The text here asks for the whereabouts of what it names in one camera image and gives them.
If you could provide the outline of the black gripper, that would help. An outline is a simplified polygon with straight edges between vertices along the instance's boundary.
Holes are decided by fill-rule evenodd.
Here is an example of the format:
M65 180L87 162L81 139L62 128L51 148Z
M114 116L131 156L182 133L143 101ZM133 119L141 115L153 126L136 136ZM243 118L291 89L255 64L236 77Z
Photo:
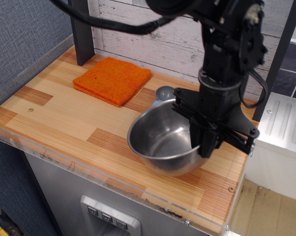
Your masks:
M173 109L189 119L191 147L201 146L202 158L210 158L223 142L246 154L252 152L260 133L241 109L250 74L260 78L250 70L226 82L216 82L201 69L199 91L174 89Z

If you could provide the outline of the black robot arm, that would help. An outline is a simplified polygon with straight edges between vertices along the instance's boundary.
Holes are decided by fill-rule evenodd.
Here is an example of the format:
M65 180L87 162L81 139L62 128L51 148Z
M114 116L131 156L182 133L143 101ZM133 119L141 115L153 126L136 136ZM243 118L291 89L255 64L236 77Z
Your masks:
M149 8L166 18L190 15L202 25L205 50L199 91L177 88L173 109L190 121L191 146L203 158L223 142L250 153L257 128L241 107L249 77L264 89L256 72L264 63L261 0L149 0Z

